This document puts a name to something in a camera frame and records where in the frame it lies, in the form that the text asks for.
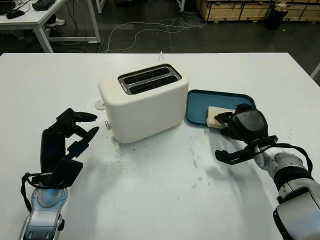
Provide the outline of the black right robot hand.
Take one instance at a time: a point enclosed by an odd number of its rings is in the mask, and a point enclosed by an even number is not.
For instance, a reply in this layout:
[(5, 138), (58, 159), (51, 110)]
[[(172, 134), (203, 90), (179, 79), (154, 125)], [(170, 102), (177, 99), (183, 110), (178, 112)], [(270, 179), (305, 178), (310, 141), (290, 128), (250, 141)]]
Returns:
[(220, 124), (227, 125), (220, 133), (247, 145), (269, 136), (268, 123), (262, 112), (250, 104), (236, 106), (234, 112), (219, 113), (214, 117)]

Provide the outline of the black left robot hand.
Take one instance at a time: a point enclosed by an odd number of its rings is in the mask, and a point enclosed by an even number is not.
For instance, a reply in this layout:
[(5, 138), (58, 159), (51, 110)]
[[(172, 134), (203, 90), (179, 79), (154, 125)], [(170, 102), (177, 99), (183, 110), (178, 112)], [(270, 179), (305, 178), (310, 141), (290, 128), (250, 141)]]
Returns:
[(40, 149), (40, 169), (42, 173), (51, 173), (61, 158), (77, 158), (88, 147), (99, 130), (96, 126), (86, 131), (77, 123), (94, 122), (98, 116), (88, 112), (76, 112), (66, 109), (56, 122), (42, 132)]

